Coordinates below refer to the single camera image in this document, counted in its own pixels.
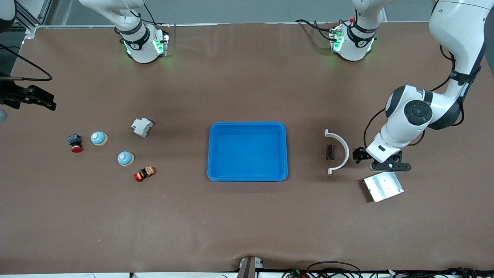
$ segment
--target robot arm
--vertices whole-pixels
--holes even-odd
[[[455,57],[446,92],[436,93],[402,86],[389,97],[388,122],[381,128],[367,153],[383,163],[430,127],[451,126],[458,119],[468,89],[480,70],[484,56],[484,23],[494,0],[439,0],[429,22],[434,38]]]
[[[144,24],[133,9],[142,7],[144,0],[79,0],[82,5],[110,20],[120,35],[127,54],[139,63],[150,63],[166,57],[168,33]]]
[[[352,22],[330,30],[331,49],[342,58],[358,61],[370,51],[376,30],[381,25],[382,9],[396,0],[353,0],[355,18]]]
[[[15,1],[0,0],[0,33],[7,31],[15,20]]]

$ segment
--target blue tray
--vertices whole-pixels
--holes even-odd
[[[288,176],[287,132],[280,122],[215,123],[207,176],[214,182],[279,182]]]

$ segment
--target small red object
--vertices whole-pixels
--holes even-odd
[[[80,146],[73,146],[72,152],[82,152],[82,148]]]
[[[139,173],[134,174],[134,179],[136,182],[140,182],[142,179],[139,177]]]

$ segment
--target white plastic part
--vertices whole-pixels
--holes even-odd
[[[354,20],[357,22],[359,27],[367,30],[373,30],[381,25],[383,20],[383,8],[387,5],[395,2],[396,0],[353,0],[353,5],[357,11],[357,17]],[[338,47],[333,47],[334,43],[331,42],[331,48],[334,52],[338,53],[343,59],[349,61],[358,61],[370,51],[371,45],[374,40],[368,44],[363,41],[363,47],[357,47],[353,41],[351,41],[347,36],[347,27],[342,24],[341,27],[342,39],[338,43]],[[353,34],[362,39],[368,39],[374,36],[375,32],[364,33],[359,31],[357,28],[352,28]]]
[[[3,123],[7,120],[7,112],[3,109],[0,109],[0,123]]]
[[[456,59],[454,70],[472,74],[485,43],[484,24],[494,0],[439,0],[432,13],[429,30],[434,38],[453,53]],[[440,119],[465,94],[468,84],[451,80],[445,93],[433,93],[430,107],[432,119],[421,126],[414,126],[405,117],[404,107],[410,100],[423,100],[423,90],[406,86],[399,104],[389,116],[388,122],[376,135],[366,151],[375,160],[383,163],[417,137],[429,124]]]
[[[134,30],[132,34],[121,34],[126,41],[135,42],[145,38],[146,41],[140,49],[138,44],[125,43],[127,53],[136,62],[149,63],[160,56],[166,56],[168,37],[164,37],[161,29],[151,24],[144,24],[135,16],[137,12],[133,9],[142,7],[144,0],[79,0],[79,2],[106,17],[118,30]]]
[[[390,107],[391,99],[394,92],[386,103],[386,111]],[[405,105],[412,100],[423,100],[425,97],[424,90],[414,86],[405,85],[403,93],[393,113],[389,116],[388,122],[382,126],[380,132],[375,136],[372,143],[366,148],[366,151],[375,160],[383,163],[388,157],[399,152],[406,147],[410,141],[420,135],[421,132],[430,123],[423,123],[420,126],[411,124],[405,115]]]
[[[340,142],[343,145],[343,148],[345,149],[345,159],[343,160],[343,163],[338,167],[328,169],[328,175],[331,175],[334,170],[340,169],[341,167],[345,166],[345,164],[348,162],[348,158],[350,158],[350,148],[348,147],[346,141],[340,135],[330,133],[328,130],[325,130],[324,136],[338,140],[338,142]]]
[[[152,126],[153,126],[153,123],[146,118],[142,118],[140,120],[135,119],[134,123],[132,124],[132,128],[134,129],[134,133],[141,136],[141,137],[146,137],[147,132],[149,131],[149,129]]]
[[[15,1],[0,0],[0,20],[11,21],[15,18]]]

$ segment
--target wire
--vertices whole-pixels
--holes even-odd
[[[369,126],[371,125],[372,121],[382,112],[384,112],[384,109],[380,110],[377,112],[369,121],[369,123],[366,126],[366,129],[364,129],[364,147],[367,148],[367,141],[366,141],[366,134],[367,134],[367,129],[369,129]]]
[[[459,126],[461,123],[463,123],[463,120],[465,119],[465,111],[463,110],[463,100],[460,101],[460,113],[461,113],[460,121],[454,125],[451,125],[452,127]]]
[[[332,39],[330,37],[326,37],[324,34],[323,34],[323,31],[324,32],[329,32],[329,29],[325,29],[325,28],[321,28],[319,27],[319,25],[317,24],[317,21],[314,20],[314,24],[310,23],[309,21],[305,20],[305,19],[298,19],[298,20],[295,20],[295,22],[304,22],[306,23],[307,25],[309,25],[310,27],[314,28],[314,29],[317,29],[317,31],[319,31],[319,34],[321,34],[321,36],[323,36],[323,38],[325,38],[326,40],[328,41],[332,41],[332,42],[336,42],[336,39]]]
[[[420,143],[420,141],[422,141],[422,139],[424,139],[424,135],[425,135],[425,130],[422,132],[422,136],[418,139],[417,142],[413,143],[413,144],[408,144],[407,147],[413,147],[413,146],[416,146]]]
[[[149,11],[148,6],[147,6],[146,4],[144,4],[144,7],[146,8],[146,11],[148,11],[149,16],[151,16],[151,20],[153,21],[153,23],[156,25],[156,21],[154,20],[153,15],[152,15],[152,14],[151,14],[151,12]]]
[[[439,46],[439,49],[441,50],[441,54],[442,54],[442,55],[443,55],[446,59],[448,59],[448,60],[450,60],[450,61],[451,61],[451,64],[452,64],[452,66],[451,66],[451,71],[453,71],[453,70],[454,70],[454,67],[456,66],[456,59],[454,58],[453,53],[451,53],[451,52],[450,52],[450,57],[448,58],[448,57],[444,54],[444,52],[443,52],[443,46]],[[432,89],[431,91],[435,91],[435,90],[437,90],[437,89],[441,88],[441,87],[442,87],[442,86],[444,86],[444,85],[445,85],[445,84],[446,84],[449,80],[450,80],[450,76],[448,75],[448,78],[446,78],[446,80],[444,80],[441,84],[439,84],[439,86],[435,87],[435,88],[434,88],[434,89]]]
[[[446,56],[446,54],[444,54],[444,50],[443,50],[442,45],[439,45],[439,49],[441,50],[441,54],[443,55],[444,58],[446,58],[446,60],[453,61],[453,59],[451,57],[448,57],[448,56]]]
[[[323,34],[323,32],[321,32],[321,30],[322,30],[322,29],[321,29],[321,28],[319,28],[319,25],[317,25],[317,21],[315,21],[315,20],[314,20],[314,25],[316,25],[316,28],[317,28],[317,30],[319,31],[319,34],[321,34],[321,36],[323,36],[323,38],[325,38],[325,39],[326,39],[326,40],[328,40],[328,41],[336,42],[336,40],[335,40],[335,39],[331,39],[330,37],[326,37],[326,36]]]
[[[346,24],[343,19],[338,20],[338,23],[345,25],[347,28],[351,28],[351,25]]]
[[[295,22],[299,22],[299,23],[300,23],[300,22],[303,22],[303,23],[305,23],[305,24],[309,25],[310,27],[312,27],[312,28],[314,28],[314,29],[320,29],[321,31],[324,31],[324,32],[329,32],[329,29],[318,28],[318,27],[316,27],[316,25],[314,25],[314,24],[310,23],[309,21],[307,21],[307,20],[305,20],[305,19],[297,19],[297,20],[295,20]]]
[[[146,11],[148,11],[148,14],[149,14],[149,16],[151,17],[151,20],[152,20],[152,21],[149,21],[149,20],[144,20],[144,19],[143,19],[142,21],[147,22],[147,23],[152,23],[153,25],[165,24],[165,23],[163,23],[163,22],[156,23],[156,21],[154,20],[153,15],[152,15],[152,14],[151,14],[151,12],[149,11],[149,9],[148,9],[148,7],[147,7],[147,5],[146,5],[146,4],[144,4],[144,7],[146,8]]]
[[[346,270],[346,269],[343,269],[343,268],[325,268],[325,269],[321,270],[320,272],[327,273],[328,271],[332,271],[335,274],[342,274],[342,275],[344,275],[347,278],[349,278],[349,276],[346,275],[346,273],[347,274],[350,274],[352,277],[354,277],[353,274],[357,274],[359,276],[359,278],[362,278],[362,271],[358,267],[356,267],[355,265],[349,264],[349,263],[339,262],[339,261],[323,261],[323,262],[317,262],[317,263],[314,263],[314,264],[308,266],[305,271],[306,272],[309,272],[309,269],[311,267],[316,266],[316,265],[323,265],[323,264],[324,265],[325,264],[347,265],[347,266],[350,266],[350,267],[356,269],[356,271],[349,271],[349,270]]]
[[[5,49],[7,50],[8,52],[14,54],[15,56],[21,58],[22,60],[28,62],[30,65],[34,66],[35,68],[39,69],[40,71],[42,71],[44,74],[46,74],[48,76],[48,78],[28,78],[28,77],[21,77],[22,80],[26,80],[26,81],[50,81],[50,80],[53,80],[53,77],[51,76],[51,74],[49,74],[47,71],[45,71],[44,69],[42,69],[40,66],[36,65],[35,63],[31,62],[30,60],[24,58],[23,56],[21,56],[20,54],[17,54],[15,52],[13,52],[12,50],[10,50],[8,47],[0,44],[0,47],[2,49]]]
[[[128,11],[135,17],[141,17],[141,14],[139,12],[135,14],[131,9],[129,9]]]
[[[6,48],[17,48],[17,49],[21,49],[20,47],[18,46],[6,46],[6,47],[0,47],[0,50],[2,49],[6,49]]]

